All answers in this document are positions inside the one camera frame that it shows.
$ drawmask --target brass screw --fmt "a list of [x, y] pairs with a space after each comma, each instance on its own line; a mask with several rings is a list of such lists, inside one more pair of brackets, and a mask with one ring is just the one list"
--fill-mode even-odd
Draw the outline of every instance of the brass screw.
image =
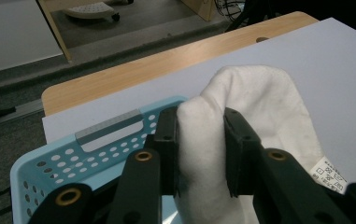
[[137, 161], [149, 161], [152, 158], [152, 154], [147, 151], [141, 151], [135, 154]]
[[81, 190], [76, 188], [62, 191], [55, 199], [55, 203], [60, 206], [68, 206], [75, 203], [81, 197]]
[[276, 161], [285, 161], [287, 159], [283, 153], [280, 153], [278, 151], [268, 152], [268, 157]]

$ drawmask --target white cloth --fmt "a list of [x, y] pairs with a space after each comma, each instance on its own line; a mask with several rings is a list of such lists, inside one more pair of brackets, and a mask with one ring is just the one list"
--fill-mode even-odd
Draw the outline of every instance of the white cloth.
[[200, 96], [178, 109], [183, 223], [257, 223], [250, 196], [231, 198], [225, 180], [223, 112], [239, 111], [264, 147], [289, 151], [309, 171], [323, 152], [303, 100], [288, 74], [253, 65], [229, 66], [214, 76]]

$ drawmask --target wheel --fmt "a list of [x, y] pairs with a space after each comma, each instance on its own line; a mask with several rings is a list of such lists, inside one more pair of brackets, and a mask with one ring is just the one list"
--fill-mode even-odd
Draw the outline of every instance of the wheel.
[[120, 15], [119, 13], [116, 13], [114, 15], [111, 16], [111, 19], [113, 19], [113, 21], [119, 21], [120, 20]]

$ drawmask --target table surface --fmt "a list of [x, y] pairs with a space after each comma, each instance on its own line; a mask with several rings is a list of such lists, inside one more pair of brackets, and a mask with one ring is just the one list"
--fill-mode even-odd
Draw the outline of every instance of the table surface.
[[51, 86], [42, 95], [45, 114], [49, 116], [244, 48], [255, 44], [259, 37], [283, 35], [315, 22], [303, 12], [293, 12]]

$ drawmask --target sock label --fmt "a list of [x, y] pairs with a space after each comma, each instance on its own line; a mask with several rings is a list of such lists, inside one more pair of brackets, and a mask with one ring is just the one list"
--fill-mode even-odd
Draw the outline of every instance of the sock label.
[[317, 183], [341, 194], [344, 193], [347, 187], [347, 180], [335, 169], [325, 156], [309, 173]]

